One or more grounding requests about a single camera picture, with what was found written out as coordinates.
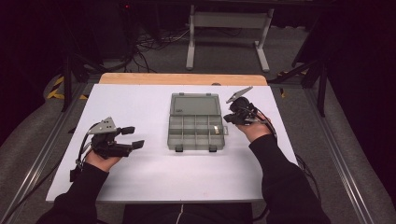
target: clear plastic organizer box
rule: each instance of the clear plastic organizer box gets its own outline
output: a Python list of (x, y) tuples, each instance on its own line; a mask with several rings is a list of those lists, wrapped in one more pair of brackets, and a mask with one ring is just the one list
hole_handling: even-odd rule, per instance
[(169, 116), (169, 149), (177, 152), (216, 152), (223, 149), (224, 145), (219, 96), (213, 93), (173, 93)]

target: person's right hand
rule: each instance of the person's right hand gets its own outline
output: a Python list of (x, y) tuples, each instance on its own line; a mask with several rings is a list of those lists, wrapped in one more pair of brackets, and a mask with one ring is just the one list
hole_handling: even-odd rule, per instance
[[(259, 113), (259, 116), (262, 119), (266, 119), (266, 117), (261, 113)], [(265, 124), (261, 124), (259, 121), (252, 122), (249, 125), (236, 125), (236, 127), (247, 136), (247, 140), (250, 143), (263, 135), (271, 134), (271, 131), (267, 128), (267, 126), (265, 126)]]

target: person's left hand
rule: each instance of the person's left hand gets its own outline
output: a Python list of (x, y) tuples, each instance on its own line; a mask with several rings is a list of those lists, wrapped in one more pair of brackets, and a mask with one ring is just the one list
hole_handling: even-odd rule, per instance
[(109, 157), (107, 160), (96, 154), (93, 150), (88, 152), (85, 162), (97, 168), (109, 172), (111, 167), (121, 160), (121, 157)]

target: metal frame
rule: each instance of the metal frame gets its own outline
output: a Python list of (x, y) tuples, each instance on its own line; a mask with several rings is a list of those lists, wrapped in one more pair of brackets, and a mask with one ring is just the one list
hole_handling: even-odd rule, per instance
[[(5, 212), (4, 216), (1, 219), (1, 222), (4, 221), (6, 215), (8, 214), (13, 207), (21, 201), (21, 199), (35, 186), (38, 178), (40, 177), (42, 171), (44, 170), (45, 165), (47, 164), (48, 159), (50, 158), (50, 154), (54, 146), (58, 141), (58, 135), (62, 127), (64, 126), (65, 122), (67, 121), (68, 117), (72, 113), (78, 97), (83, 93), (86, 84), (78, 83), (77, 89), (75, 90), (73, 101), (67, 109), (61, 113), (59, 118), (57, 119), (52, 131), (49, 134), (44, 146), (41, 148), (41, 151), (38, 153), (35, 162), (33, 163), (32, 167), (30, 168), (29, 172), (27, 173), (26, 177), (24, 178), (20, 188), (18, 189), (17, 193), (15, 194), (14, 199), (12, 200), (11, 204), (9, 205), (7, 211)], [(24, 203), (14, 212), (14, 214), (9, 218), (7, 224), (14, 223), (21, 212)]]
[(340, 147), (335, 141), (334, 135), (332, 134), (332, 130), (330, 129), (327, 120), (323, 118), (316, 109), (317, 99), (315, 94), (312, 90), (305, 89), (304, 91), (305, 96), (311, 106), (311, 109), (315, 114), (317, 122), (326, 136), (327, 142), (330, 146), (330, 154), (332, 156), (332, 160), (335, 167), (337, 168), (341, 180), (344, 183), (346, 193), (348, 194), (349, 199), (352, 202), (353, 208), (355, 209), (360, 223), (374, 223), (373, 218), (371, 217), (370, 212), (367, 208), (367, 205), (361, 196), (361, 192), (359, 191), (356, 181), (353, 178), (352, 173), (347, 168), (347, 163), (344, 160)]
[(260, 41), (255, 41), (255, 49), (259, 56), (263, 72), (269, 72), (270, 68), (262, 49), (265, 38), (273, 18), (274, 9), (271, 8), (267, 13), (224, 13), (224, 12), (195, 12), (194, 5), (190, 10), (190, 43), (187, 52), (187, 70), (192, 70), (194, 66), (195, 52), (195, 27), (230, 27), (261, 29)]

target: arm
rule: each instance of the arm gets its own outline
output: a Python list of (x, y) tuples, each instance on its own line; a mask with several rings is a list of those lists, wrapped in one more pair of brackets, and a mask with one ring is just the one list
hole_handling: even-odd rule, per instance
[(330, 223), (304, 173), (289, 162), (269, 130), (260, 123), (238, 126), (262, 166), (262, 197), (268, 223)]
[(104, 160), (90, 152), (81, 175), (69, 191), (55, 199), (53, 207), (37, 223), (96, 223), (96, 198), (110, 168), (119, 160), (120, 158)]

